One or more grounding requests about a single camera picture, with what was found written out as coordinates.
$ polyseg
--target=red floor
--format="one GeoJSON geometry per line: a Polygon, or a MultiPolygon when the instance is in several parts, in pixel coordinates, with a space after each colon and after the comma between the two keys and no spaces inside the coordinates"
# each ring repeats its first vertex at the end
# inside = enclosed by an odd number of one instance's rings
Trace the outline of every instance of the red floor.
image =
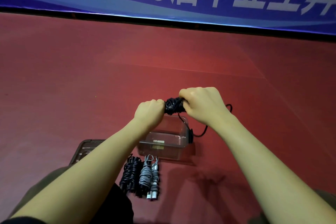
{"type": "MultiPolygon", "coordinates": [[[[107,138],[141,101],[191,86],[217,87],[305,182],[336,193],[336,44],[11,14],[0,27],[0,220],[79,142],[107,138]]],[[[224,142],[209,130],[195,147],[193,167],[162,163],[159,201],[130,196],[137,223],[258,214],[224,142]]]]}

